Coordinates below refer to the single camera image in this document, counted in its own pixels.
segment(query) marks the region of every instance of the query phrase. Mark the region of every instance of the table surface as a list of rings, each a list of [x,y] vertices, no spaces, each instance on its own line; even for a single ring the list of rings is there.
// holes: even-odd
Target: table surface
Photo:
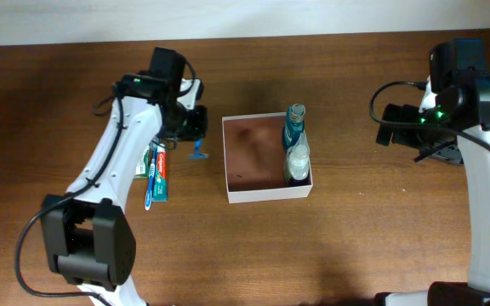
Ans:
[[[48,193],[82,170],[107,118],[91,114],[155,46],[194,65],[206,90],[209,159],[192,144],[169,154],[169,202],[144,209],[136,180],[127,218],[137,240],[134,281],[151,305],[297,305],[466,281],[470,218],[463,167],[414,164],[415,150],[375,144],[368,101],[381,85],[424,80],[428,52],[453,37],[434,31],[164,42],[0,47],[0,305],[89,305],[31,297],[14,278],[17,235]],[[422,93],[391,89],[387,103]],[[228,204],[222,116],[307,106],[314,187],[306,199]],[[42,291],[76,289],[48,271],[38,225],[22,267]]]

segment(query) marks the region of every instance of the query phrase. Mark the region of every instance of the white box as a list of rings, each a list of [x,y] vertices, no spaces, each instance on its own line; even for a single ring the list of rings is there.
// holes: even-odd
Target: white box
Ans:
[[[313,173],[304,186],[287,187],[282,129],[286,113],[222,118],[226,191],[229,203],[307,197]]]

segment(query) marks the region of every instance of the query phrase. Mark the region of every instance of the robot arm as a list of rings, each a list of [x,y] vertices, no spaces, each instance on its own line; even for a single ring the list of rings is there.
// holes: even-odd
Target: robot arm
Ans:
[[[391,105],[396,109],[389,121],[437,123],[482,140],[490,145],[490,76],[480,40],[456,39],[430,53],[430,77],[419,108]],[[386,135],[380,128],[379,135]],[[429,291],[380,293],[377,305],[488,305],[490,303],[490,151],[461,136],[458,149],[432,150],[448,143],[447,135],[425,130],[390,130],[393,142],[407,145],[450,163],[464,162],[470,198],[472,249],[468,283],[435,282]],[[381,139],[385,145],[389,139]]]
[[[182,78],[186,65],[190,67],[182,55],[157,48],[148,71],[126,74],[115,86],[111,117],[100,142],[66,194],[83,190],[95,173],[103,172],[92,187],[64,206],[59,204],[64,196],[47,195],[43,202],[43,209],[56,207],[40,217],[50,270],[89,292],[95,305],[145,305],[130,275],[135,239],[124,217],[126,199],[135,165],[155,137],[205,137],[207,110],[196,105],[202,82],[192,69],[191,80]],[[92,229],[78,226],[89,220]]]

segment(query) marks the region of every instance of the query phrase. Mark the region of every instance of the bottle label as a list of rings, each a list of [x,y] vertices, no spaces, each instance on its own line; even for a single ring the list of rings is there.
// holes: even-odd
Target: bottle label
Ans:
[[[287,123],[285,123],[285,136],[287,137],[287,142],[290,145],[293,142],[293,138],[290,135],[290,128],[288,128]]]

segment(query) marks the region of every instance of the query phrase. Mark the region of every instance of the toothbrush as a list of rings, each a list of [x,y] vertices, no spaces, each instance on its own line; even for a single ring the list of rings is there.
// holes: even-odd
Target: toothbrush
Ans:
[[[145,210],[151,209],[152,202],[152,186],[154,185],[154,173],[157,169],[157,154],[153,153],[151,158],[151,165],[149,166],[149,185],[146,190],[145,196]]]

